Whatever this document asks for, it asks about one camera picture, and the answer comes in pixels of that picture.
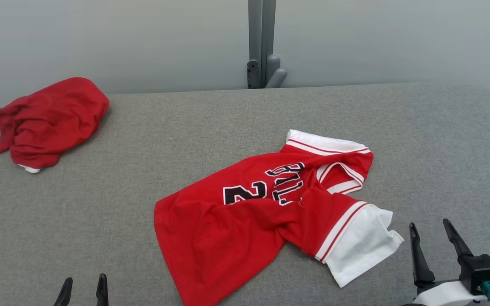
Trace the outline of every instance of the black clamp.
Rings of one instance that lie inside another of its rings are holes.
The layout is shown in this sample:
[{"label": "black clamp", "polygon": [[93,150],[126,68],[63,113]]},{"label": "black clamp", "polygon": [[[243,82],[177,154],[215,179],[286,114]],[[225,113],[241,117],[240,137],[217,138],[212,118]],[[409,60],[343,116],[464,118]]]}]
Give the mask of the black clamp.
[{"label": "black clamp", "polygon": [[[67,306],[71,299],[71,289],[73,289],[73,279],[68,277],[64,281],[54,306]],[[96,290],[97,306],[109,306],[109,295],[107,292],[107,275],[101,273]]]},{"label": "black clamp", "polygon": [[[472,295],[482,295],[482,284],[490,281],[490,256],[482,254],[474,256],[464,240],[461,238],[451,221],[444,219],[444,228],[449,242],[457,252],[457,262],[461,266],[459,281]],[[413,278],[417,287],[417,294],[436,287],[440,283],[456,280],[435,281],[434,273],[428,268],[420,247],[420,236],[414,223],[410,223],[410,242],[413,257]]]}]

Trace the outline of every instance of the gray table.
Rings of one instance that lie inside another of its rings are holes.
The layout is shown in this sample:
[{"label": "gray table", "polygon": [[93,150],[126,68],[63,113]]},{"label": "gray table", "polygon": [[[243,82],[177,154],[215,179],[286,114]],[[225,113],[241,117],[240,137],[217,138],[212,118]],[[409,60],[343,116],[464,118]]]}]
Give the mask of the gray table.
[{"label": "gray table", "polygon": [[394,211],[407,241],[343,289],[287,245],[222,305],[400,305],[415,294],[408,224],[438,279],[457,277],[447,217],[490,254],[490,92],[430,83],[113,95],[100,130],[30,174],[0,155],[0,305],[181,304],[152,224],[157,200],[284,144],[290,128],[364,143],[375,154],[356,198]]}]

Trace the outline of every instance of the red basketball jersey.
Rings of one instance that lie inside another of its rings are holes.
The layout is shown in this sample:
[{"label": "red basketball jersey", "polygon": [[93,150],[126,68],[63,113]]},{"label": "red basketball jersey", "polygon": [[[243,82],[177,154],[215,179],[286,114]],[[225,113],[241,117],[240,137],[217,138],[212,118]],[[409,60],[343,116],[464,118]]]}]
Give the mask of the red basketball jersey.
[{"label": "red basketball jersey", "polygon": [[392,213],[344,195],[362,188],[372,160],[359,143],[290,130],[278,153],[156,203],[158,243],[183,303],[218,303],[287,241],[327,264],[340,286],[395,252],[403,240],[387,231]]}]

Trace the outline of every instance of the black number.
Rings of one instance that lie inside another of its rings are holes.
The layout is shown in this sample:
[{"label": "black number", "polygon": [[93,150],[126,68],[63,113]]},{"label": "black number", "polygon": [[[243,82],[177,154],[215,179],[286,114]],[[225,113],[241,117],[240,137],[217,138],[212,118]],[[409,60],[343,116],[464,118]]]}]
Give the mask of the black number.
[{"label": "black number", "polygon": [[267,185],[263,181],[254,182],[251,184],[251,188],[255,191],[251,192],[245,189],[243,186],[233,186],[233,187],[224,187],[224,205],[233,204],[241,200],[249,200],[249,199],[262,199],[266,198]]}]

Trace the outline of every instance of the metal bracket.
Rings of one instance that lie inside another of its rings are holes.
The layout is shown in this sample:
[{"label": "metal bracket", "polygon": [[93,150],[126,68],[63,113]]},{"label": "metal bracket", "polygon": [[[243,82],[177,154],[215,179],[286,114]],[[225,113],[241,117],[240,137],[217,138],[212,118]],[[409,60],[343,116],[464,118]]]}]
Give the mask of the metal bracket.
[{"label": "metal bracket", "polygon": [[247,87],[260,88],[260,65],[256,60],[247,63]]}]

